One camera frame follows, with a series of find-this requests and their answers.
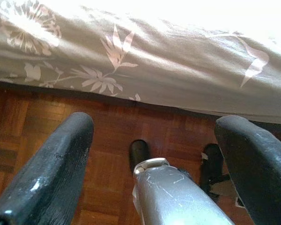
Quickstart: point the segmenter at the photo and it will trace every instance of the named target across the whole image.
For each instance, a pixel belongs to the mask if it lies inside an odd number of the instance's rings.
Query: bed
[[[0,82],[281,124],[281,6],[0,0]]]

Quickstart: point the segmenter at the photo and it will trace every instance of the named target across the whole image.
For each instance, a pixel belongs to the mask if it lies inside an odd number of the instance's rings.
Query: leaf print
[[[205,35],[207,38],[214,38],[214,37],[238,37],[238,38],[251,38],[255,41],[262,43],[263,45],[269,46],[275,52],[281,53],[281,39],[275,37],[275,40],[265,37],[263,35],[254,35],[254,34],[234,34],[234,33],[224,33],[224,34],[213,34],[213,35]]]
[[[44,63],[45,66],[48,67],[49,69],[53,69],[53,66],[52,66],[49,62],[43,61],[43,63]]]
[[[26,76],[28,78],[28,81],[31,80],[37,80],[39,81],[41,78],[41,69],[39,66],[33,66],[30,63],[25,63],[25,67],[24,67],[25,71],[26,71]]]
[[[110,40],[108,39],[108,37],[106,37],[107,43],[111,43]],[[104,48],[107,51],[107,56],[109,58],[109,60],[111,61],[113,67],[115,68],[115,70],[118,68],[118,60],[120,59],[121,55],[117,52],[115,52],[115,48],[113,47],[113,45],[106,45],[106,43],[101,39],[101,42],[104,46]]]
[[[90,91],[93,92],[93,91],[97,90],[101,85],[102,85],[102,82],[97,81],[96,83],[94,83],[94,85]]]
[[[136,95],[135,95],[135,100],[138,101],[138,102],[141,100],[139,94],[136,94]]]
[[[116,25],[114,25],[112,41],[109,39],[108,36],[105,37],[106,42],[104,42],[104,40],[101,39],[101,42],[107,51],[107,56],[114,67],[114,71],[112,73],[115,73],[119,67],[136,67],[136,66],[138,66],[137,64],[132,64],[132,63],[122,63],[124,57],[131,49],[131,43],[132,43],[133,37],[134,37],[134,31],[131,31],[125,37],[125,40],[122,45],[121,40],[118,35],[118,29],[117,29]]]
[[[132,100],[132,101],[137,101],[137,102],[139,102],[141,100],[139,94],[137,94],[137,93],[135,94],[135,98],[129,97],[129,99]]]
[[[86,71],[80,71],[77,69],[71,69],[73,74],[77,74],[79,77],[86,79],[82,82],[82,87],[87,87],[92,85],[90,91],[96,91],[99,89],[99,94],[102,94],[104,91],[106,91],[106,88],[113,94],[114,93],[114,87],[117,87],[120,91],[123,91],[123,87],[119,84],[117,84],[117,81],[111,77],[107,77],[107,75],[103,75],[101,71],[93,68],[89,68],[86,66],[81,65],[83,70]]]
[[[113,84],[115,87],[117,87],[120,91],[123,91],[123,87],[119,85],[118,83]]]
[[[137,67],[138,65],[137,64],[133,64],[133,63],[130,63],[130,62],[123,62],[121,64],[122,67]]]
[[[118,76],[121,76],[121,77],[131,77],[131,76],[128,76],[128,75],[124,75],[124,74],[117,74]]]
[[[102,94],[103,91],[105,91],[107,87],[107,83],[102,83],[101,89],[99,90],[99,94]]]
[[[125,40],[124,40],[124,43],[123,43],[123,52],[124,52],[124,53],[127,53],[127,52],[130,51],[131,43],[132,43],[133,37],[134,37],[134,30],[131,31],[131,33],[128,34],[127,37],[126,37]]]
[[[115,47],[115,50],[117,52],[121,52],[122,51],[122,44],[121,44],[121,41],[120,41],[120,37],[118,35],[118,30],[117,30],[116,25],[114,25],[114,28],[113,28],[112,41],[113,41],[113,45]]]
[[[57,47],[61,39],[55,15],[36,0],[22,4],[2,1],[0,29],[10,46],[35,55],[51,55],[51,48]]]
[[[245,83],[248,82],[252,77],[255,75],[258,75],[262,72],[263,67],[268,64],[269,57],[268,54],[261,50],[257,50],[255,48],[250,47],[245,41],[243,41],[241,38],[237,37],[237,39],[245,46],[248,54],[254,58],[256,58],[251,65],[248,67],[248,69],[245,72],[243,82],[240,87],[243,87]]]
[[[58,69],[58,67],[55,68],[54,70],[58,75],[62,75],[64,73],[64,71]]]
[[[84,82],[82,83],[82,87],[89,86],[89,85],[91,85],[91,84],[93,84],[93,83],[95,83],[95,82],[97,82],[96,79],[94,79],[94,80],[86,80],[86,81],[84,81]]]
[[[111,91],[111,93],[113,94],[114,86],[111,83],[108,83],[107,87]]]
[[[85,66],[83,66],[83,65],[80,65],[81,67],[82,67],[82,69],[84,69],[87,73],[88,73],[88,75],[89,75],[89,77],[93,77],[93,78],[96,78],[97,77],[97,72],[95,71],[95,70],[93,70],[93,69],[90,69],[90,68],[88,68],[88,67],[85,67]]]

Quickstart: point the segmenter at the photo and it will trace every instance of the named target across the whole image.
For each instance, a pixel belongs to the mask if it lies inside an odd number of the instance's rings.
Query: silver metal frame
[[[144,225],[233,225],[191,179],[165,158],[134,169],[134,205]]]

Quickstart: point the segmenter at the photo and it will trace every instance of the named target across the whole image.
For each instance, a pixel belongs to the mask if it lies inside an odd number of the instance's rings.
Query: floral bedspread
[[[181,4],[0,0],[0,81],[281,123],[281,9]]]

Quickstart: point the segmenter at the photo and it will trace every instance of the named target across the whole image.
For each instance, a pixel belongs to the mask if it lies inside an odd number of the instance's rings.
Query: parquet floor
[[[76,111],[93,117],[95,133],[73,225],[140,225],[128,165],[128,146],[134,139],[146,140],[154,157],[185,168],[196,182],[200,153],[216,142],[212,119],[0,89],[0,194],[50,133]],[[253,224],[233,199],[221,198],[219,205],[237,225]]]

